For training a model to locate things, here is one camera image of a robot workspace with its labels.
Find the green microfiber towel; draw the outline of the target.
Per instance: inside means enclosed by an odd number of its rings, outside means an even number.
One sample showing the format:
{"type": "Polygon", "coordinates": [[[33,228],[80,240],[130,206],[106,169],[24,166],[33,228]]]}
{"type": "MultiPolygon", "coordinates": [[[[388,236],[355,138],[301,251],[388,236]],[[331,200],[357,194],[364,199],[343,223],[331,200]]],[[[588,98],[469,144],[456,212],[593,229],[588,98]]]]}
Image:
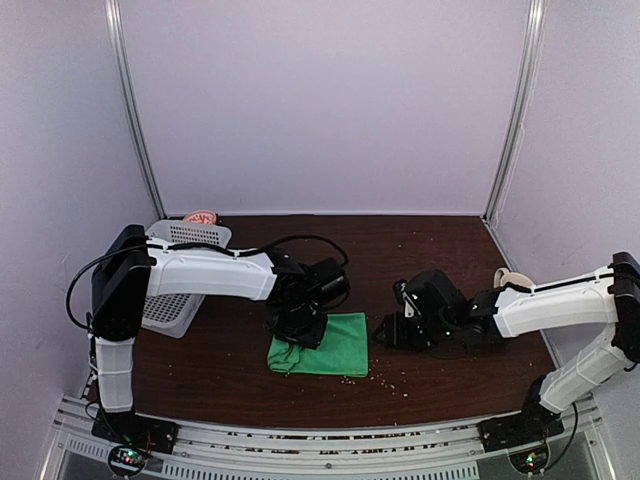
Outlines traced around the green microfiber towel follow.
{"type": "Polygon", "coordinates": [[[281,374],[366,377],[369,373],[366,315],[329,315],[325,335],[316,349],[273,338],[267,366],[281,374]]]}

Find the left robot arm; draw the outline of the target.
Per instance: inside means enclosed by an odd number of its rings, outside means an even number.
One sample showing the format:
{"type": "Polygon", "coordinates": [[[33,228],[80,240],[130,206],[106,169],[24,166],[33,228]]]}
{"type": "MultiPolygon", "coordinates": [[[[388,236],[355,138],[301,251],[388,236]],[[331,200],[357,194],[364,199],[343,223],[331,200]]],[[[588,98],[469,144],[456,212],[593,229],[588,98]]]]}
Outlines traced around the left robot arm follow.
{"type": "Polygon", "coordinates": [[[327,326],[316,279],[280,242],[237,250],[171,243],[147,236],[140,225],[125,227],[92,274],[90,330],[106,429],[123,444],[144,433],[142,419],[132,413],[133,350],[147,299],[200,295],[262,302],[272,317],[272,335],[316,349],[327,326]]]}

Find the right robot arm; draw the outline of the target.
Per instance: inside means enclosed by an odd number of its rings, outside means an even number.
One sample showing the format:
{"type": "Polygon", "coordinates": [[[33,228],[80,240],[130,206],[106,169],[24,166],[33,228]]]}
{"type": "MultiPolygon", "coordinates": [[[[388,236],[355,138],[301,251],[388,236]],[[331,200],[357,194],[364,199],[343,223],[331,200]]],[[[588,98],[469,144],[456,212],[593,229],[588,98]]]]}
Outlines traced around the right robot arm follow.
{"type": "Polygon", "coordinates": [[[530,386],[513,419],[519,440],[535,440],[574,401],[639,362],[639,263],[628,252],[574,278],[523,286],[507,281],[467,298],[441,270],[399,280],[401,311],[383,318],[374,342],[426,352],[445,341],[485,345],[533,331],[600,324],[601,333],[562,367],[530,386]]]}

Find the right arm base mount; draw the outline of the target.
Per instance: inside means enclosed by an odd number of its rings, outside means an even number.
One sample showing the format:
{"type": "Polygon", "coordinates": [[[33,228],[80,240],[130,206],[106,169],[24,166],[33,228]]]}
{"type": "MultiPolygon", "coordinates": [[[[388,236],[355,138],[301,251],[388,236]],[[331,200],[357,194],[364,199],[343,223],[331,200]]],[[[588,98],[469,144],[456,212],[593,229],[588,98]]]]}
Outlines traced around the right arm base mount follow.
{"type": "Polygon", "coordinates": [[[542,474],[551,466],[549,439],[564,432],[560,414],[541,404],[533,389],[526,394],[518,413],[493,417],[478,424],[486,453],[513,450],[511,465],[518,473],[542,474]]]}

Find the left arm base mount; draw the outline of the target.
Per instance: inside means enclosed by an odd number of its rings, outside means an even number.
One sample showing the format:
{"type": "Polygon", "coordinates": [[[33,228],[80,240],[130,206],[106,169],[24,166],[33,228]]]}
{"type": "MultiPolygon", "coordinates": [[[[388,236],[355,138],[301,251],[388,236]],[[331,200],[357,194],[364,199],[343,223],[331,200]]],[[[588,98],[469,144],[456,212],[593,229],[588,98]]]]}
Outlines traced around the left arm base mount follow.
{"type": "Polygon", "coordinates": [[[99,407],[92,426],[94,437],[113,444],[107,454],[107,467],[117,477],[139,475],[155,454],[171,454],[179,425],[168,420],[137,414],[134,410],[106,412],[99,407]]]}

